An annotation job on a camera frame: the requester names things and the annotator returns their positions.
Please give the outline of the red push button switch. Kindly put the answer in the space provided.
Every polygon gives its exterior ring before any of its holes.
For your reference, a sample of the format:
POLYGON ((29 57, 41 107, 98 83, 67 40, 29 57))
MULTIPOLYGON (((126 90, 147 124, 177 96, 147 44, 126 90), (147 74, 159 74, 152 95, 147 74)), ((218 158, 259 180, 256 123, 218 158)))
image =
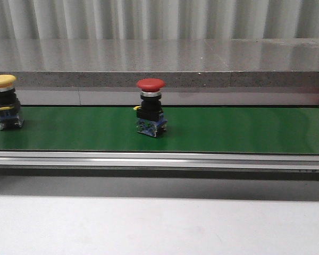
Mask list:
POLYGON ((161 105, 160 88, 165 82, 157 78, 145 78, 137 81, 137 87, 141 89, 141 105, 133 109, 137 113, 137 132, 150 137, 158 137, 166 131, 167 120, 161 105))

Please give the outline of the yellow push button switch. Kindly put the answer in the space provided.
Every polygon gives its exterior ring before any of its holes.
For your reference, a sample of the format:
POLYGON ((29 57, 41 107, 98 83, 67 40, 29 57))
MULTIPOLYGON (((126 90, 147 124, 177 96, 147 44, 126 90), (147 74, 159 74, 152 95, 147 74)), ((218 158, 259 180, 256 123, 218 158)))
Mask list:
POLYGON ((15 93, 15 81, 14 75, 0 75, 0 130, 23 127, 24 119, 20 113, 20 101, 15 93))

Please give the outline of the green conveyor belt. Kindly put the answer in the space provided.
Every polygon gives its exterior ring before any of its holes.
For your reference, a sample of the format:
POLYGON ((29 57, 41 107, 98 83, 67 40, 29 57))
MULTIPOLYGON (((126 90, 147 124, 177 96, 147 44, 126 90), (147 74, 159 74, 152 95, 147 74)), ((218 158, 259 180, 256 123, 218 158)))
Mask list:
POLYGON ((319 154, 319 108, 166 107, 166 132, 136 130, 131 107, 24 107, 0 150, 319 154))

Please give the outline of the grey granite counter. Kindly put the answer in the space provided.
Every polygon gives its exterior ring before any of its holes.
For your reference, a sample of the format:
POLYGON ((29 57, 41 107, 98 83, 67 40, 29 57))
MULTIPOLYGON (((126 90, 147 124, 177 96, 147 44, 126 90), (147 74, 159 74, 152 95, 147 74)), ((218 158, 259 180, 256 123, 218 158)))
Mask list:
POLYGON ((164 105, 319 104, 319 39, 0 39, 0 74, 23 105, 137 105, 143 78, 164 105))

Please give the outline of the white pleated curtain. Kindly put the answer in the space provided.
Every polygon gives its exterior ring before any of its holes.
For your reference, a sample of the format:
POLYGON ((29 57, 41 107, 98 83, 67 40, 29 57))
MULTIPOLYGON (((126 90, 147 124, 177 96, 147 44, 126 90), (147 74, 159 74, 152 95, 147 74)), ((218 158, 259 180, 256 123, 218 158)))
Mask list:
POLYGON ((319 38, 319 1, 0 1, 0 39, 319 38))

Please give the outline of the aluminium conveyor frame rail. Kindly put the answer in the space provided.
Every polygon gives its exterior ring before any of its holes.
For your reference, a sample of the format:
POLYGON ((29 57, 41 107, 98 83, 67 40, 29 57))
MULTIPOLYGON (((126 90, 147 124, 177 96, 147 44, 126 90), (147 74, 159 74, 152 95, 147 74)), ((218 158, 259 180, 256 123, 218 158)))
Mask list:
POLYGON ((319 171, 319 155, 0 151, 0 166, 319 171))

